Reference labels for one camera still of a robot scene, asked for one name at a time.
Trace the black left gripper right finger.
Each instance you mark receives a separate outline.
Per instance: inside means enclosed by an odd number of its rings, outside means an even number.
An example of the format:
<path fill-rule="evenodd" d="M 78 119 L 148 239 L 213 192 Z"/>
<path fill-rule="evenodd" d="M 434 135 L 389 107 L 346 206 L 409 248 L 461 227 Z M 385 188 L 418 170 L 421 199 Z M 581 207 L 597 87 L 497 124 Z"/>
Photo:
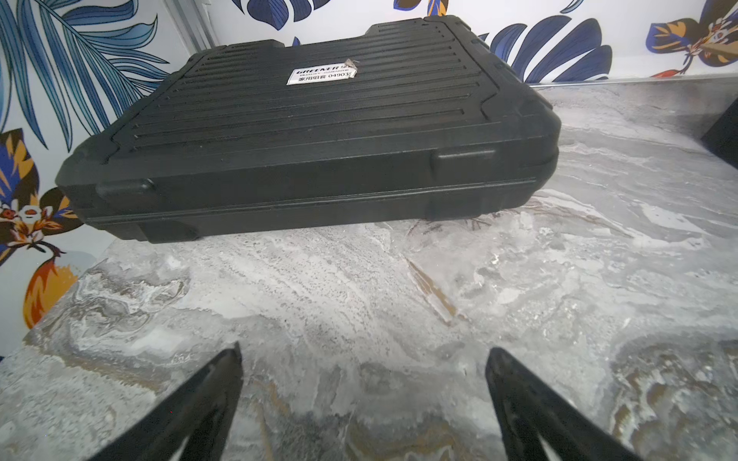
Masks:
<path fill-rule="evenodd" d="M 507 350 L 490 350 L 485 378 L 509 460 L 637 460 Z"/>

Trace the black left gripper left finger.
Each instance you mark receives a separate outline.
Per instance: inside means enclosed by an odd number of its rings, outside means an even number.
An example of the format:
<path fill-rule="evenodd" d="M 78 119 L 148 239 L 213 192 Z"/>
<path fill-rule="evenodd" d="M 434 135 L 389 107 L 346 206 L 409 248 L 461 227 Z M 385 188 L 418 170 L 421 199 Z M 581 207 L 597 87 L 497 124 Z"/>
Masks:
<path fill-rule="evenodd" d="M 242 387 L 242 354 L 234 343 L 91 458 L 219 460 Z"/>

